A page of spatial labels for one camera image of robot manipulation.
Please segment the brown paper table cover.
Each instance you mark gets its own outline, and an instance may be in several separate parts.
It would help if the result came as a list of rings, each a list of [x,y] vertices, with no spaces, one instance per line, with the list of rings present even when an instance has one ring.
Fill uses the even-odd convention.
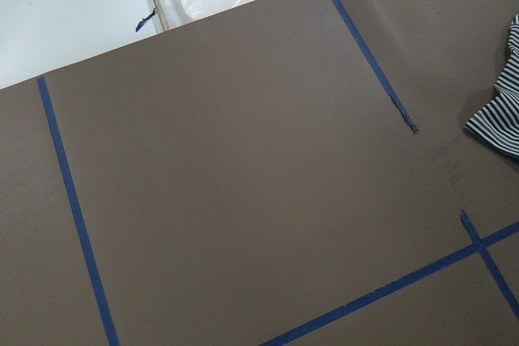
[[[4,345],[515,345],[518,0],[259,0],[1,92]]]

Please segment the navy white striped polo shirt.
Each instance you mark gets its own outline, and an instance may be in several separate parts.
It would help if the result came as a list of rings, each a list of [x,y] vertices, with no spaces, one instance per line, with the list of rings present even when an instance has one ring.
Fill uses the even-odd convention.
[[[508,59],[494,84],[495,97],[465,124],[495,150],[518,159],[518,15],[508,28]]]

